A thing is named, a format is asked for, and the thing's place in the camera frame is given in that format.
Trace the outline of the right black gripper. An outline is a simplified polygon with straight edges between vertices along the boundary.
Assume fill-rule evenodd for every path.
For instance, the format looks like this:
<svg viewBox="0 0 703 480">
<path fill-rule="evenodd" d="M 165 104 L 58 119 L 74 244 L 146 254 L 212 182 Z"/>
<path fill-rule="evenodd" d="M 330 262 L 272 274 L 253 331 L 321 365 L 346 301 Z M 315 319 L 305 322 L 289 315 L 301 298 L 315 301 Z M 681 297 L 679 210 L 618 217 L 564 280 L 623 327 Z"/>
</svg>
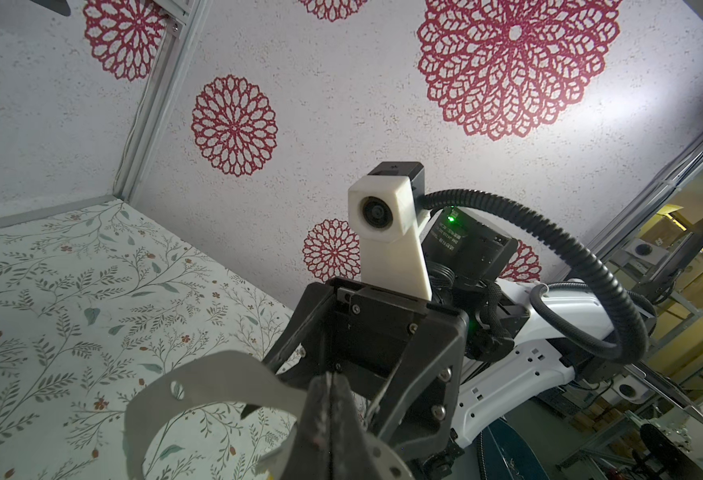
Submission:
<svg viewBox="0 0 703 480">
<path fill-rule="evenodd" d="M 379 404 L 369 432 L 387 444 L 445 444 L 467 332 L 463 310 L 334 278 L 305 288 L 263 364 L 299 389 L 342 374 Z"/>
</svg>

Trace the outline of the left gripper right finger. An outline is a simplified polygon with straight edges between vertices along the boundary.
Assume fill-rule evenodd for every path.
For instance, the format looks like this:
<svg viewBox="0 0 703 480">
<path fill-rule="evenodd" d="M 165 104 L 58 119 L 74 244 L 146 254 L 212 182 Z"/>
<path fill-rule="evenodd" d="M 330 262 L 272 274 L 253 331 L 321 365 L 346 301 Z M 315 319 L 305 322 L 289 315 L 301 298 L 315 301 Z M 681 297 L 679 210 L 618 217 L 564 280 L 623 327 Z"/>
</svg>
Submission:
<svg viewBox="0 0 703 480">
<path fill-rule="evenodd" d="M 379 479 L 349 382 L 340 374 L 330 376 L 330 479 Z"/>
</svg>

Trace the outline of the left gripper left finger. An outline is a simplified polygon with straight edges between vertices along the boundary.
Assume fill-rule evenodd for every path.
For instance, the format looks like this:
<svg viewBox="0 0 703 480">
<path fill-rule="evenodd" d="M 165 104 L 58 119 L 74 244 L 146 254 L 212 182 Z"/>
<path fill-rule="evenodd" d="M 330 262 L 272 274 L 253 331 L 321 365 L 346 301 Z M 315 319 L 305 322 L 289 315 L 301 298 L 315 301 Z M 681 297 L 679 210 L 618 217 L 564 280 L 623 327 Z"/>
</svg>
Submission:
<svg viewBox="0 0 703 480">
<path fill-rule="evenodd" d="M 332 375 L 319 375 L 309 383 L 295 438 L 280 478 L 327 480 L 331 478 Z"/>
</svg>

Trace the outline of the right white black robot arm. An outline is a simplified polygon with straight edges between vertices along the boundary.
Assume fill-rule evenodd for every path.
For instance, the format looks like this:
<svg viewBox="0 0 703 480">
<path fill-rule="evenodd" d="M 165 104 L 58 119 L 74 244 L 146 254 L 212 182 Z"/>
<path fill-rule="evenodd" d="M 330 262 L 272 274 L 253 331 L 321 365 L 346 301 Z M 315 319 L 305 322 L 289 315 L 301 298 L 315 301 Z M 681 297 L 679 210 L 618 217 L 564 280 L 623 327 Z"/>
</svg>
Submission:
<svg viewBox="0 0 703 480">
<path fill-rule="evenodd" d="M 465 449 L 493 421 L 575 379 L 591 354 L 549 326 L 533 288 L 475 285 L 457 273 L 467 256 L 443 240 L 459 234 L 473 255 L 499 234 L 459 209 L 441 212 L 427 261 L 445 287 L 424 302 L 345 279 L 307 286 L 265 365 L 304 389 L 325 371 L 377 406 L 369 430 L 407 460 Z"/>
</svg>

